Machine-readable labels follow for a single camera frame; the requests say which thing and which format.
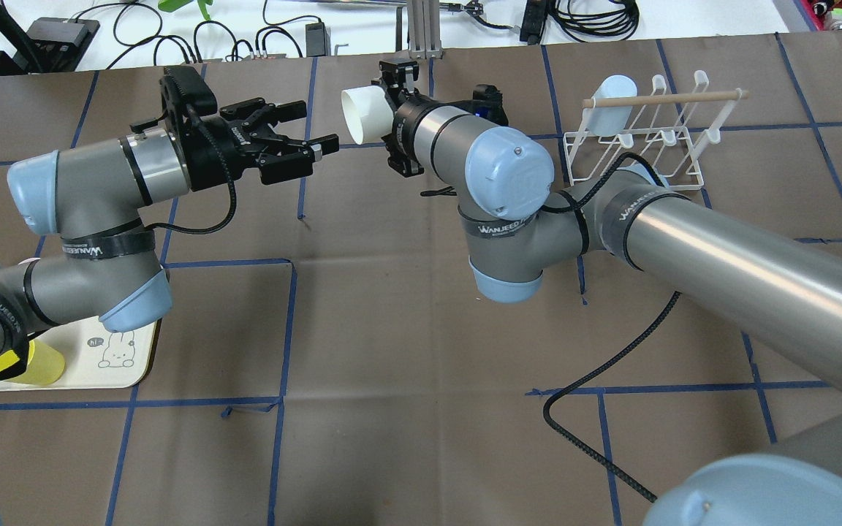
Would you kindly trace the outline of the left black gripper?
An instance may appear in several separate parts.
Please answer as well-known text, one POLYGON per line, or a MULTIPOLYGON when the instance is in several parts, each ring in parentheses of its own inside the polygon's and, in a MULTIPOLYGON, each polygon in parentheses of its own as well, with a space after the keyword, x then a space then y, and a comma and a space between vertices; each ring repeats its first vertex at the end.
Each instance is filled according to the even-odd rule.
POLYGON ((175 149, 186 167, 188 188, 200 192, 225 184, 227 176, 238 180, 258 169, 263 184, 277 184, 306 178, 314 164, 340 150, 337 134, 313 140, 294 140, 283 134, 276 139, 254 141, 251 133, 268 124, 293 122, 307 116, 303 100, 285 104, 248 99, 227 104, 220 115, 204 117, 208 139, 184 114, 166 114, 166 130, 175 138, 175 149))

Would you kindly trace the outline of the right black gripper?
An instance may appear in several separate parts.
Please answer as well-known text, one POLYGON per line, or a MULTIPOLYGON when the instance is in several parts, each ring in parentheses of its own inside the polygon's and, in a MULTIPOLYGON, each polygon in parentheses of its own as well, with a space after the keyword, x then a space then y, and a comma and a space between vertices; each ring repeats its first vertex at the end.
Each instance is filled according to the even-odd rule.
POLYGON ((387 164, 404 178, 421 175, 425 170, 415 156, 414 138, 424 117, 440 107, 440 103, 417 89, 417 61, 410 58, 381 60, 379 71, 379 86, 384 90, 387 101, 398 103, 393 129, 384 136, 387 164))

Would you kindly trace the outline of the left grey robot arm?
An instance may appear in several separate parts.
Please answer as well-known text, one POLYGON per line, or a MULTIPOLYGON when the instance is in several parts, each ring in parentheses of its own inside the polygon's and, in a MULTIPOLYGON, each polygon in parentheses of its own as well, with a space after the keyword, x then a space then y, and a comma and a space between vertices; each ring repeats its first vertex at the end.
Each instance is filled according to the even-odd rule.
POLYGON ((278 123, 307 116, 304 101, 249 99, 216 104, 167 100, 162 115, 132 133, 14 163, 11 196, 30 230, 56 236, 61 254, 0 269, 0 381, 25 373, 32 339, 53 327, 96 317, 108 332, 144 327, 172 307, 155 233, 210 235, 234 218, 236 182, 257 169, 263 184, 308 177, 337 153, 337 134, 296 140, 278 123), (213 226, 144 223, 143 207, 215 186, 230 203, 213 226))

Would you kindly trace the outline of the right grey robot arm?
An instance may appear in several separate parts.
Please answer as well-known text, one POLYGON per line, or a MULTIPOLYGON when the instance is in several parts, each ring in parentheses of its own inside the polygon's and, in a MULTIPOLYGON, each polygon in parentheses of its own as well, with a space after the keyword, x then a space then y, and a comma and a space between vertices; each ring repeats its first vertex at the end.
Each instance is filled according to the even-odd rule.
POLYGON ((656 495, 550 412, 640 346, 681 297, 842 392, 842 260, 692 202, 631 152, 595 183, 552 192, 551 157, 509 126, 495 87, 442 103, 415 88, 418 69, 410 60, 381 62, 364 116, 354 91, 342 96, 347 123, 359 141, 384 140, 401 175, 431 171, 453 188, 482 295, 523 302, 546 267, 593 249, 674 289, 625 349, 548 397, 545 422, 651 503, 646 525, 842 525, 842 416, 765 451, 712 462, 656 495))

